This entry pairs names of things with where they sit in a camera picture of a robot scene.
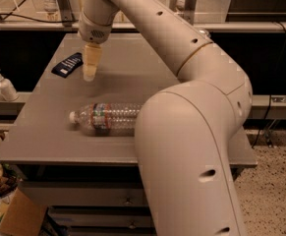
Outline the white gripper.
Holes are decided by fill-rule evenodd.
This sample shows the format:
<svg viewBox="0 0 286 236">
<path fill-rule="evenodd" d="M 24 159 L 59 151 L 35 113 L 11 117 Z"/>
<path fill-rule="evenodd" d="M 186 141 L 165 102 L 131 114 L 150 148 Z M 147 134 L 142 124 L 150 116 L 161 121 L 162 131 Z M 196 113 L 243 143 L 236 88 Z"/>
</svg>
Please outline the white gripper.
<svg viewBox="0 0 286 236">
<path fill-rule="evenodd" d="M 90 20 L 85 13 L 80 14 L 78 34 L 85 42 L 83 49 L 83 75 L 86 82 L 91 82 L 99 65 L 102 49 L 99 44 L 105 42 L 112 31 L 111 25 L 100 25 Z"/>
</svg>

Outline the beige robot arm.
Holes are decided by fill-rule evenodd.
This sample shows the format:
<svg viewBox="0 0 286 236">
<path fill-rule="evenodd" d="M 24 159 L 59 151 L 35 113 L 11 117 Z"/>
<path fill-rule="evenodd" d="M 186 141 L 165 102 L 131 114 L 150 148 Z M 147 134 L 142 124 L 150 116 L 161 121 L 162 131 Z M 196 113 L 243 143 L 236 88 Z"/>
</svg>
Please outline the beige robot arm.
<svg viewBox="0 0 286 236">
<path fill-rule="evenodd" d="M 157 0 L 85 0 L 79 34 L 107 40 L 123 12 L 178 78 L 139 113 L 135 152 L 157 236 L 248 236 L 229 142 L 252 108 L 245 71 Z"/>
</svg>

